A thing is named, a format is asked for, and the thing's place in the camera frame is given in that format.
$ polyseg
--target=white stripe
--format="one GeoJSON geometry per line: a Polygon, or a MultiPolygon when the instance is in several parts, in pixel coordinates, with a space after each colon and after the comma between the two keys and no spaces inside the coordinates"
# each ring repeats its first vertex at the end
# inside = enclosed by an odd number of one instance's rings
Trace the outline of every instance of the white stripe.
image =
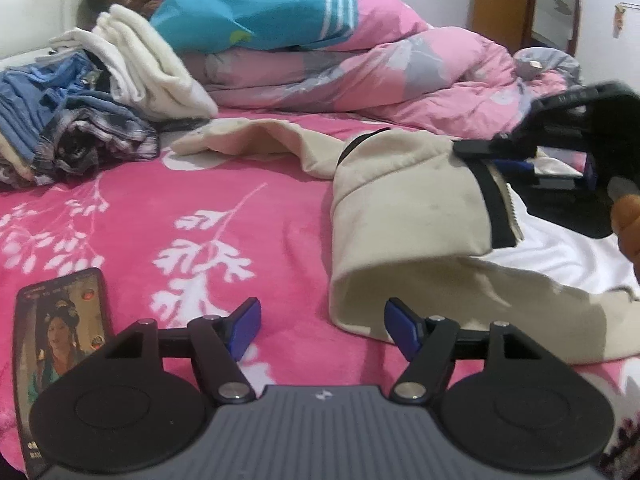
{"type": "Polygon", "coordinates": [[[349,18],[347,21],[347,24],[349,25],[349,28],[353,29],[355,27],[355,6],[356,6],[356,1],[355,0],[348,0],[348,6],[349,6],[349,18]]]}
{"type": "Polygon", "coordinates": [[[337,0],[338,2],[338,16],[335,23],[335,33],[339,34],[342,32],[342,27],[344,26],[344,0],[337,0]]]}
{"type": "Polygon", "coordinates": [[[332,0],[324,0],[324,21],[322,22],[322,30],[320,31],[320,37],[318,41],[324,40],[329,32],[329,25],[331,24],[331,9],[332,0]]]}

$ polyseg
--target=pink bedsheet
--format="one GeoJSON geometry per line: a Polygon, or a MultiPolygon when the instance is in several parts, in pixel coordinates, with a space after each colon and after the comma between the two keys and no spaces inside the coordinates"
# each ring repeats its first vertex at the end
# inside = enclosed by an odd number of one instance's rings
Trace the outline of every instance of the pink bedsheet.
{"type": "MultiPolygon", "coordinates": [[[[331,116],[285,118],[341,139],[380,127],[331,116]]],[[[90,265],[106,277],[116,331],[142,317],[183,326],[260,298],[262,329],[242,361],[258,391],[268,383],[391,386],[405,366],[398,349],[328,320],[331,199],[331,183],[311,180],[292,156],[177,158],[167,149],[158,160],[123,164],[94,180],[0,194],[2,454],[22,466],[7,336],[15,295],[90,265]]],[[[459,364],[454,380],[479,367],[459,364]]],[[[170,360],[166,368],[191,379],[187,361],[170,360]]],[[[612,400],[623,431],[633,431],[640,360],[580,371],[612,400]]]]}

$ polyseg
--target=metal pivot bolt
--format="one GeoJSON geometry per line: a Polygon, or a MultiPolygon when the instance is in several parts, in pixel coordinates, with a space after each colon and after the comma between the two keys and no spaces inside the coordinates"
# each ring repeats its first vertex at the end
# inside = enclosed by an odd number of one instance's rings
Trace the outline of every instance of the metal pivot bolt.
{"type": "Polygon", "coordinates": [[[394,392],[401,399],[417,400],[427,394],[427,388],[420,383],[400,383],[394,388],[394,392]]]}
{"type": "Polygon", "coordinates": [[[244,383],[225,383],[218,389],[220,396],[229,400],[244,399],[249,395],[249,391],[249,387],[244,383]]]}

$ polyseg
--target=white towel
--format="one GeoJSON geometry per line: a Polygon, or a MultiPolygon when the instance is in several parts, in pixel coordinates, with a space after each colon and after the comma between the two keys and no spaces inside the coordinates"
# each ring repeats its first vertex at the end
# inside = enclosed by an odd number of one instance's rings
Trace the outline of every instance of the white towel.
{"type": "Polygon", "coordinates": [[[103,12],[94,30],[74,28],[50,42],[54,48],[78,44],[95,54],[111,73],[111,94],[150,120],[214,118],[218,107],[191,77],[182,61],[139,14],[123,6],[103,12]]]}

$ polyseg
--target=black zipper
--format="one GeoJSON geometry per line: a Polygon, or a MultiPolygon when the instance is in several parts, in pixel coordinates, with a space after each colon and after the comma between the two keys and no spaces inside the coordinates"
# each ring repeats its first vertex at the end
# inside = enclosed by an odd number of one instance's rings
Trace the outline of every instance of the black zipper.
{"type": "Polygon", "coordinates": [[[347,155],[349,155],[353,150],[355,150],[365,140],[369,139],[369,137],[373,137],[375,134],[379,134],[379,133],[382,133],[382,132],[389,131],[390,129],[391,128],[382,128],[382,129],[377,130],[375,132],[371,132],[370,134],[362,134],[360,136],[357,136],[349,144],[347,144],[347,147],[344,150],[342,150],[342,153],[340,154],[340,157],[338,157],[338,163],[335,165],[336,168],[338,166],[340,166],[340,163],[347,157],[347,155]]]}
{"type": "Polygon", "coordinates": [[[482,199],[491,225],[491,247],[501,249],[515,247],[518,240],[511,229],[507,205],[504,203],[500,188],[494,176],[481,160],[464,160],[464,163],[474,174],[480,187],[482,199]]]}

